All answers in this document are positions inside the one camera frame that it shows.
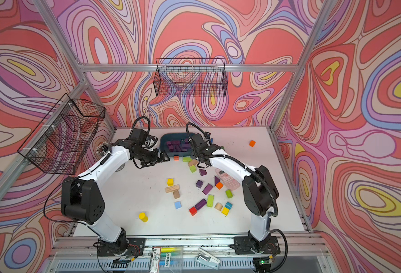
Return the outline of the teal plastic storage bin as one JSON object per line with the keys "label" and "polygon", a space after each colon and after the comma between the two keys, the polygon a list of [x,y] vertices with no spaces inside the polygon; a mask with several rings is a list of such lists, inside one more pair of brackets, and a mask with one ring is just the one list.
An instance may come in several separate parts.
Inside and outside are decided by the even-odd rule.
{"label": "teal plastic storage bin", "polygon": [[189,136],[186,133],[168,133],[160,138],[160,151],[169,157],[190,157],[192,154]]}

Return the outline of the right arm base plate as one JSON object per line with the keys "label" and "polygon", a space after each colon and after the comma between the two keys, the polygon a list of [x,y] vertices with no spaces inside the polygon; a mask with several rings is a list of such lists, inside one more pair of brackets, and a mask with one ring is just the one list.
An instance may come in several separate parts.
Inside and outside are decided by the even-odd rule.
{"label": "right arm base plate", "polygon": [[257,241],[251,235],[234,237],[233,245],[230,245],[230,248],[234,249],[237,255],[259,254],[274,257],[281,253],[277,237],[271,235],[262,241]]}

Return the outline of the purple long brick front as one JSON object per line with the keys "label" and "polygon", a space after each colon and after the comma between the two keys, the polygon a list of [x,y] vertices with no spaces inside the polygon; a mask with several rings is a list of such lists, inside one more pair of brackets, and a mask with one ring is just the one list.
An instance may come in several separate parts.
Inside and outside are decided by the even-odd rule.
{"label": "purple long brick front", "polygon": [[201,200],[195,205],[195,209],[196,209],[196,210],[201,210],[206,204],[207,204],[207,200],[201,199]]}

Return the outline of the light green rectangular block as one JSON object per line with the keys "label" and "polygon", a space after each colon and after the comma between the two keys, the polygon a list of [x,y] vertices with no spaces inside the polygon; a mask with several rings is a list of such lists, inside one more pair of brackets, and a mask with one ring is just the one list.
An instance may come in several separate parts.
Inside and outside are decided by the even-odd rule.
{"label": "light green rectangular block", "polygon": [[214,195],[208,195],[208,198],[207,198],[207,206],[208,206],[209,208],[212,208],[212,207],[213,207],[213,204],[214,204]]}

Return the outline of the yellow wooden cylinder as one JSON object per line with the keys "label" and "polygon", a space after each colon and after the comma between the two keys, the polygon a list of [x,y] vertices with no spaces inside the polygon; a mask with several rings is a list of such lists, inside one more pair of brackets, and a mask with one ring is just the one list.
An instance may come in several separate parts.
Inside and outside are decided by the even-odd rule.
{"label": "yellow wooden cylinder", "polygon": [[140,219],[142,222],[147,222],[147,221],[148,221],[148,216],[147,216],[146,213],[142,212],[142,213],[139,214],[139,219]]}

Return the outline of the yellow cube left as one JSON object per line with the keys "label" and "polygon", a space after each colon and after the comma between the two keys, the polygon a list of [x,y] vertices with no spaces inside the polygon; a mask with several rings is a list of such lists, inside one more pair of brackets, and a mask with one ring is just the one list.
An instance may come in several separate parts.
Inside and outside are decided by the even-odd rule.
{"label": "yellow cube left", "polygon": [[173,179],[173,178],[167,179],[167,186],[168,186],[168,187],[171,187],[171,186],[173,186],[173,185],[174,185],[174,179]]}

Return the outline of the pink calculator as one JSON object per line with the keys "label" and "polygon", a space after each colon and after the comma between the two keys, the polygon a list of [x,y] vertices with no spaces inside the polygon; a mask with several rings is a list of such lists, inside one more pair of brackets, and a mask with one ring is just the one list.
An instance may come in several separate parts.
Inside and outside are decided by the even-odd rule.
{"label": "pink calculator", "polygon": [[216,168],[215,172],[220,181],[227,187],[228,190],[235,191],[241,186],[240,182],[238,182],[236,179],[234,179],[223,170]]}

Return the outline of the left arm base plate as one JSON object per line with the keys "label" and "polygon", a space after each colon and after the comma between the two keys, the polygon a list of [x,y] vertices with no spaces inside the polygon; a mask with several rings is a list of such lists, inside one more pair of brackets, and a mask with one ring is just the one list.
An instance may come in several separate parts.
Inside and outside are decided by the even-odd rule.
{"label": "left arm base plate", "polygon": [[146,238],[127,238],[125,242],[105,242],[100,240],[94,243],[99,257],[128,256],[139,257],[143,255]]}

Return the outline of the marker box front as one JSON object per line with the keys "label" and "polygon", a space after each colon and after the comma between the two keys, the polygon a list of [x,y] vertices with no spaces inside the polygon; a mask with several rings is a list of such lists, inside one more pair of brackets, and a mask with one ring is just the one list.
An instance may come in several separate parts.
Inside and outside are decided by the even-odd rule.
{"label": "marker box front", "polygon": [[183,248],[153,247],[150,253],[148,273],[181,273]]}

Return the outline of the orange small block centre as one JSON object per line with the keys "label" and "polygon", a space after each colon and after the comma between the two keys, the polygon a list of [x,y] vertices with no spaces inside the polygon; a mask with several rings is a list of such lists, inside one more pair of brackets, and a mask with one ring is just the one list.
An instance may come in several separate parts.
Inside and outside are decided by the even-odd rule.
{"label": "orange small block centre", "polygon": [[216,184],[216,188],[217,189],[222,189],[222,187],[223,187],[223,184],[221,183],[221,182],[218,182],[217,184]]}

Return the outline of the natural wood block rear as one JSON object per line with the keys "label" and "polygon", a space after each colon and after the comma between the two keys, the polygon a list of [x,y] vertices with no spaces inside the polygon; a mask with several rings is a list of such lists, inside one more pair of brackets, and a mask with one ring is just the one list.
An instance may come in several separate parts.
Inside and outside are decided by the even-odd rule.
{"label": "natural wood block rear", "polygon": [[199,163],[199,162],[198,162],[197,160],[192,159],[191,161],[188,162],[188,166],[189,166],[189,167],[191,167],[191,166],[196,166],[198,163]]}

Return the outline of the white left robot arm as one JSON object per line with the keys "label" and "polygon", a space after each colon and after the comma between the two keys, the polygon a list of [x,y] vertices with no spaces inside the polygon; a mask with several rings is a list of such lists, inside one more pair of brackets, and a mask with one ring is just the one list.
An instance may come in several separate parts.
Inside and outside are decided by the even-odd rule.
{"label": "white left robot arm", "polygon": [[129,161],[139,161],[138,168],[169,161],[165,152],[154,147],[157,142],[158,138],[150,135],[149,130],[134,128],[127,138],[102,144],[98,148],[102,153],[98,162],[79,176],[68,177],[62,183],[62,214],[86,225],[97,234],[100,244],[109,249],[110,255],[125,254],[129,242],[126,231],[105,212],[106,204],[101,189]]}

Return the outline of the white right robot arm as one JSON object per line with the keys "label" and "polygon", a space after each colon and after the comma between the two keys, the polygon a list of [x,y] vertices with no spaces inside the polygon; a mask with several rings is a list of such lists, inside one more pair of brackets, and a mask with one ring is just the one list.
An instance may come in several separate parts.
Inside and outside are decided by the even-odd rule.
{"label": "white right robot arm", "polygon": [[279,192],[265,166],[253,167],[230,156],[216,144],[205,140],[207,134],[194,134],[189,138],[192,158],[207,167],[218,168],[240,182],[244,203],[252,213],[248,246],[242,251],[262,252],[270,240],[271,219],[277,217]]}

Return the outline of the pen holder cup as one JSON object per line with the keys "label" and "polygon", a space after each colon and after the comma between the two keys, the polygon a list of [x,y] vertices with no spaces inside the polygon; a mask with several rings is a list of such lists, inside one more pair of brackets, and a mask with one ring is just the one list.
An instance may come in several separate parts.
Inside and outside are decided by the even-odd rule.
{"label": "pen holder cup", "polygon": [[109,152],[111,152],[111,144],[108,142],[101,142],[96,148],[96,153],[100,157],[105,156]]}

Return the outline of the light blue wooden cube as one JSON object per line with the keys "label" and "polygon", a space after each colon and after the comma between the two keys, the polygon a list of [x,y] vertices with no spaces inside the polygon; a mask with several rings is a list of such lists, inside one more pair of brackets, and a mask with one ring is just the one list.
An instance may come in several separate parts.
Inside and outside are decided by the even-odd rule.
{"label": "light blue wooden cube", "polygon": [[182,203],[180,201],[175,202],[175,209],[182,208]]}

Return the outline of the natural wood cylinder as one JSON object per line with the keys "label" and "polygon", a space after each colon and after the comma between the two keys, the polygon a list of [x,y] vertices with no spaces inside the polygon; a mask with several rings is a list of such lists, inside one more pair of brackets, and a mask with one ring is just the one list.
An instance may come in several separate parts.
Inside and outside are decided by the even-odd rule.
{"label": "natural wood cylinder", "polygon": [[221,211],[222,208],[223,208],[223,206],[222,206],[222,204],[219,203],[219,202],[215,205],[215,209],[218,210],[218,211]]}

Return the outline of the green cylinder near calculator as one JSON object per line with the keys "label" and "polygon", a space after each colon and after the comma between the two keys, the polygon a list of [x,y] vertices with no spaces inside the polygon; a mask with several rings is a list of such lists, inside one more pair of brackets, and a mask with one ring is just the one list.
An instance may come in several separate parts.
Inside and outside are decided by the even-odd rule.
{"label": "green cylinder near calculator", "polygon": [[228,199],[233,198],[233,193],[232,193],[231,190],[226,190],[226,191],[225,191],[225,194],[226,194],[226,196],[227,196]]}

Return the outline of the natural wood long block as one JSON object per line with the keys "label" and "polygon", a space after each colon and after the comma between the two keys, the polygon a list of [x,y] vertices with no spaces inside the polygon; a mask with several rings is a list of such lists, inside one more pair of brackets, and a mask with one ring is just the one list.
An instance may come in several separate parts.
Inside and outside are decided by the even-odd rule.
{"label": "natural wood long block", "polygon": [[172,185],[172,186],[169,186],[169,187],[165,188],[165,192],[166,193],[171,193],[171,192],[175,192],[175,191],[179,191],[179,190],[180,190],[180,185],[179,184]]}

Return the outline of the natural wood small block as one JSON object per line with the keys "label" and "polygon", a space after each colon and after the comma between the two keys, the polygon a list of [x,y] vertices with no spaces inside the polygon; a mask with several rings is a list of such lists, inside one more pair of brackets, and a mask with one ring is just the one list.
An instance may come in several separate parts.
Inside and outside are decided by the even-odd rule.
{"label": "natural wood small block", "polygon": [[174,196],[174,199],[179,199],[181,195],[180,195],[179,191],[174,191],[173,196]]}

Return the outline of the clear plastic stapler front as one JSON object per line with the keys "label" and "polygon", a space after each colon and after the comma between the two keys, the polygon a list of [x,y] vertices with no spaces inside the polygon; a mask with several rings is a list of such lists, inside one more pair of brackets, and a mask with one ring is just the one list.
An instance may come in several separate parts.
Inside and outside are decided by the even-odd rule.
{"label": "clear plastic stapler front", "polygon": [[201,265],[204,265],[208,268],[218,270],[221,264],[221,260],[213,256],[212,254],[206,252],[205,250],[199,248],[198,253],[195,256],[194,260]]}

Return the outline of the yellow small cube front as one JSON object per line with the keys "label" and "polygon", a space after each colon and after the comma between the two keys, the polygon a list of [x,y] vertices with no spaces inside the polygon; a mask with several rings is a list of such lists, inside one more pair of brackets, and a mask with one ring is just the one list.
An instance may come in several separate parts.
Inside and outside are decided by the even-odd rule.
{"label": "yellow small cube front", "polygon": [[229,212],[230,212],[230,210],[228,208],[223,208],[222,209],[222,214],[225,215],[225,216],[228,216]]}

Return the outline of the teal small cube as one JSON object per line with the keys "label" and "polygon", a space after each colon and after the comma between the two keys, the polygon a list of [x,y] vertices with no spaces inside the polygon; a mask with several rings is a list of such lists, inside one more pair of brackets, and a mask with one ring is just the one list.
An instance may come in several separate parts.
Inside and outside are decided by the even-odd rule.
{"label": "teal small cube", "polygon": [[227,202],[227,203],[225,204],[225,207],[226,207],[227,209],[231,210],[231,209],[232,209],[232,204],[231,204],[230,202]]}

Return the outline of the red wooden cube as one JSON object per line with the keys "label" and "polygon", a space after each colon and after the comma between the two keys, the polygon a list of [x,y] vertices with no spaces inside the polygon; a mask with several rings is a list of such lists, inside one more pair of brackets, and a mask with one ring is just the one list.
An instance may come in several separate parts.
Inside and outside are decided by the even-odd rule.
{"label": "red wooden cube", "polygon": [[198,212],[198,210],[195,207],[192,207],[189,209],[189,212],[192,216],[195,216]]}

